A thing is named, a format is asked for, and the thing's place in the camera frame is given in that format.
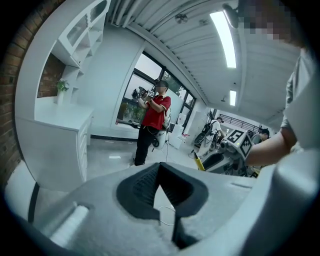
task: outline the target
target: red shirt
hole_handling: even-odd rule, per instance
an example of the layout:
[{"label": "red shirt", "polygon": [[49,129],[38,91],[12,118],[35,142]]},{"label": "red shirt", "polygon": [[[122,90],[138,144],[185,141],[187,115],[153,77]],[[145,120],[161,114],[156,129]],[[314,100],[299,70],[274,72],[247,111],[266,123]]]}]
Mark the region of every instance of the red shirt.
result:
[{"label": "red shirt", "polygon": [[153,101],[158,105],[163,106],[165,108],[165,111],[161,111],[160,113],[158,113],[150,106],[149,102],[147,102],[146,104],[148,105],[149,109],[145,113],[142,125],[151,126],[153,128],[156,128],[157,130],[162,130],[162,125],[165,121],[165,112],[167,112],[167,109],[170,108],[171,98],[168,96],[163,98],[162,96],[157,95],[155,96]]}]

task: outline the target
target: brick wall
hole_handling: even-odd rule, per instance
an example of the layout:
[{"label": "brick wall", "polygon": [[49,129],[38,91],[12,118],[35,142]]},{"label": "brick wall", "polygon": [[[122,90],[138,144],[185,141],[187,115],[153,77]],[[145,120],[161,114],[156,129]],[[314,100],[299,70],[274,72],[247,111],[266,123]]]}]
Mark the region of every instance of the brick wall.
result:
[{"label": "brick wall", "polygon": [[50,53],[40,79],[38,98],[57,96],[57,82],[62,77],[66,65]]},{"label": "brick wall", "polygon": [[[15,120],[14,100],[20,66],[24,55],[39,27],[48,16],[65,0],[44,0],[20,26],[12,42],[9,44],[6,54],[0,66],[0,186],[3,189],[11,173],[23,158],[19,149]],[[58,63],[53,57],[50,62]],[[58,79],[62,65],[57,64],[58,72],[53,74],[52,68],[47,69],[43,75],[41,90],[38,96],[51,96],[55,93],[52,85],[45,81]]]}]

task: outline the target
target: fluorescent light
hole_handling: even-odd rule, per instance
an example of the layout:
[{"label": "fluorescent light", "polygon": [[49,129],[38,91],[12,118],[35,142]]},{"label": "fluorescent light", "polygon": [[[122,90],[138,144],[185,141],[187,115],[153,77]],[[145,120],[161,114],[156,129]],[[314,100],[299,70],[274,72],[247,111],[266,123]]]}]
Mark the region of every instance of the fluorescent light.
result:
[{"label": "fluorescent light", "polygon": [[230,28],[223,11],[218,11],[210,14],[211,19],[218,31],[224,54],[226,59],[226,65],[228,68],[236,68],[236,55],[234,42],[232,41],[232,36]]},{"label": "fluorescent light", "polygon": [[230,105],[236,105],[237,92],[235,90],[230,90]]}]

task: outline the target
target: white ceiling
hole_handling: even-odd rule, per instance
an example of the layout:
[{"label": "white ceiling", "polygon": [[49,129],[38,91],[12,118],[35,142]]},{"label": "white ceiling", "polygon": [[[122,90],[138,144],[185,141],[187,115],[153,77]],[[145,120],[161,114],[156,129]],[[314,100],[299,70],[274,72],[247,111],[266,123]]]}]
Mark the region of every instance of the white ceiling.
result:
[{"label": "white ceiling", "polygon": [[[223,3],[237,6],[237,1],[219,0],[113,0],[109,22],[138,26],[145,35],[160,40],[192,76],[192,84],[210,107],[278,128],[287,80],[299,50],[266,35],[231,29],[237,67],[227,68],[210,18],[210,13],[221,11]],[[185,14],[187,22],[178,24],[176,14]],[[235,107],[229,105],[230,89],[237,91]]]}]

